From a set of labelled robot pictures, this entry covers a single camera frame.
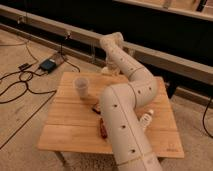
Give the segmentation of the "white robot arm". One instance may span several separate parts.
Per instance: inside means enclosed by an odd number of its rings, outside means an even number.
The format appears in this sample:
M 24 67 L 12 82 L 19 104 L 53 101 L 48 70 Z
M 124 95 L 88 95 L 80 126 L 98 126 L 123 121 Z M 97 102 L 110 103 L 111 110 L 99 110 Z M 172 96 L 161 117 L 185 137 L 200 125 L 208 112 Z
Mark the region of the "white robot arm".
M 158 93 L 157 80 L 121 48 L 120 32 L 104 35 L 100 45 L 128 82 L 106 87 L 100 96 L 101 115 L 119 171 L 162 171 L 161 164 L 135 114 Z

